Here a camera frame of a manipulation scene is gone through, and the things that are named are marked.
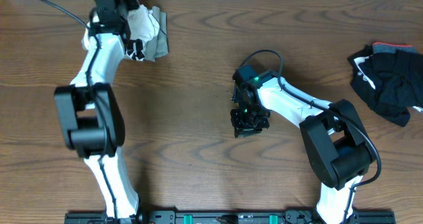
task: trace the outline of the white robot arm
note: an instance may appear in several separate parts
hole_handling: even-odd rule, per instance
[[[257,134],[268,128],[270,111],[289,120],[300,128],[310,165],[322,181],[317,213],[325,223],[339,224],[348,205],[348,218],[353,212],[354,198],[353,193],[349,202],[350,189],[360,182],[374,158],[354,130],[350,131],[337,117],[304,100],[321,108],[333,108],[354,118],[362,127],[354,107],[345,100],[333,104],[317,99],[293,87],[283,77],[279,83],[275,72],[257,75],[249,65],[240,67],[233,79],[236,84],[233,101],[239,104],[238,109],[231,111],[235,137]],[[340,131],[344,131],[345,136],[333,143],[329,136]]]
[[[77,150],[95,175],[106,201],[107,217],[130,219],[137,214],[139,198],[126,171],[124,123],[111,84],[126,56],[128,39],[134,43],[140,40],[144,48],[157,35],[159,25],[142,21],[149,15],[137,0],[95,1],[90,30],[83,40],[84,47],[89,45],[83,66],[70,86],[56,89],[55,100],[66,145]],[[94,108],[97,117],[77,116],[78,111]]]

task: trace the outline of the black cable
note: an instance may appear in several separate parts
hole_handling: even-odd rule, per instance
[[[324,112],[327,112],[328,114],[330,114],[331,116],[334,116],[335,118],[338,118],[341,122],[344,122],[345,124],[350,125],[352,128],[354,128],[365,140],[367,143],[367,148],[369,148],[373,155],[375,156],[376,159],[376,163],[377,163],[377,170],[376,173],[373,177],[371,177],[368,180],[365,180],[363,182],[359,182],[358,184],[353,184],[351,185],[350,188],[350,194],[348,196],[348,201],[347,201],[347,206],[346,209],[344,210],[344,217],[342,220],[342,223],[345,224],[346,223],[346,216],[348,214],[348,209],[351,205],[351,201],[352,201],[352,195],[353,193],[356,191],[356,188],[358,186],[363,186],[366,184],[370,184],[371,182],[374,182],[375,180],[377,180],[377,178],[379,178],[381,171],[382,171],[382,162],[381,162],[381,157],[379,155],[379,152],[377,152],[376,146],[373,144],[373,142],[371,142],[370,138],[360,129],[360,127],[354,122],[352,121],[350,118],[343,116],[341,114],[337,114],[336,112],[333,112],[332,110],[329,110],[327,108],[324,108],[322,106],[319,106],[318,104],[315,104],[313,101],[308,101],[304,98],[301,98],[300,96],[294,94],[293,92],[291,92],[290,90],[288,90],[285,85],[282,84],[282,82],[280,81],[281,77],[282,77],[282,70],[284,68],[284,60],[282,59],[282,56],[278,53],[275,52],[273,50],[259,50],[256,51],[254,53],[252,53],[251,55],[249,55],[247,58],[245,58],[245,60],[242,62],[242,64],[240,65],[240,67],[242,67],[253,55],[260,53],[260,52],[272,52],[273,54],[276,54],[279,58],[280,58],[280,67],[279,67],[279,73],[278,73],[278,84],[280,86],[280,88],[282,90],[284,90],[285,92],[287,92],[289,95],[291,95],[292,97],[308,104],[309,106],[313,106],[317,109],[320,109]]]
[[[82,24],[86,29],[89,29],[89,27],[87,26],[87,24],[84,21],[82,21],[79,17],[77,17],[73,13],[69,12],[68,10],[66,10],[66,9],[60,7],[59,5],[57,5],[55,3],[52,3],[52,2],[50,2],[48,0],[40,0],[40,1],[43,2],[43,3],[45,3],[45,4],[48,4],[48,5],[52,6],[53,8],[59,9],[60,11],[64,12],[67,16],[75,19],[77,22],[79,22],[80,24]]]
[[[43,2],[43,3],[45,3],[45,4],[47,4],[47,5],[50,5],[50,6],[54,7],[54,8],[56,8],[56,9],[59,9],[60,11],[64,12],[66,15],[70,16],[71,18],[75,19],[77,22],[79,22],[80,24],[82,24],[88,31],[90,31],[91,28],[85,22],[83,22],[79,17],[77,17],[74,14],[70,13],[66,9],[64,9],[64,8],[60,7],[59,5],[56,5],[55,3],[52,3],[52,2],[50,2],[48,0],[40,0],[40,1]],[[94,17],[94,12],[95,11],[96,11],[96,8],[93,8],[93,9],[91,9],[91,11],[89,13],[89,18],[90,18],[91,25],[93,25],[93,17]],[[94,35],[94,38],[96,40],[96,46],[97,47],[96,47],[96,50],[94,52],[93,58],[91,58],[91,60],[90,60],[90,64],[89,64],[89,66],[87,68],[87,72],[85,72],[85,76],[86,76],[86,79],[87,79],[87,87],[88,87],[88,90],[89,90],[90,99],[94,101],[94,104],[97,107],[98,113],[100,114],[100,117],[102,119],[103,126],[104,126],[103,127],[104,128],[104,148],[103,148],[103,151],[102,151],[102,154],[101,154],[100,158],[98,159],[98,164],[100,165],[100,170],[101,170],[101,173],[103,175],[104,181],[106,182],[107,189],[110,192],[110,195],[112,197],[113,210],[114,210],[114,222],[117,223],[118,215],[117,215],[117,207],[116,207],[116,198],[115,198],[115,196],[113,194],[112,187],[111,187],[111,185],[110,185],[110,183],[109,183],[109,181],[107,179],[106,171],[104,169],[104,164],[102,162],[103,157],[106,155],[106,149],[107,149],[107,145],[108,145],[108,142],[109,142],[109,134],[108,134],[108,130],[107,130],[106,120],[105,120],[104,114],[103,114],[103,112],[101,110],[101,107],[98,105],[98,102],[96,101],[96,99],[97,98],[100,98],[100,97],[99,96],[96,96],[93,93],[93,84],[92,84],[92,81],[91,81],[91,70],[93,68],[95,59],[97,58],[97,55],[98,55],[98,53],[99,53],[99,51],[101,49],[100,41],[98,40],[98,38],[95,35]]]
[[[157,20],[156,19],[156,17],[154,17],[154,15],[151,13],[151,16],[157,21],[157,22],[159,22],[159,20]],[[159,28],[157,28],[157,29],[160,29],[160,31],[165,35],[165,36],[167,36],[167,34],[162,30],[162,28],[160,28],[160,25],[159,25]]]
[[[278,57],[279,57],[279,59],[280,59],[280,61],[281,61],[281,68],[280,68],[280,70],[282,70],[282,68],[283,68],[283,61],[284,61],[284,59],[282,58],[282,56],[278,53],[278,52],[275,52],[274,50],[267,50],[267,49],[263,49],[263,50],[258,50],[258,51],[256,51],[256,52],[253,52],[251,55],[249,55],[247,58],[245,58],[244,59],[244,61],[240,64],[240,68],[242,67],[242,66],[244,66],[244,64],[251,58],[251,57],[253,57],[254,55],[256,55],[256,54],[259,54],[259,53],[261,53],[261,52],[270,52],[270,53],[273,53],[273,54],[275,54],[275,55],[277,55]],[[236,99],[236,94],[237,94],[237,84],[236,84],[236,82],[235,81],[233,81],[233,96],[232,96],[232,101],[234,101],[235,99]]]

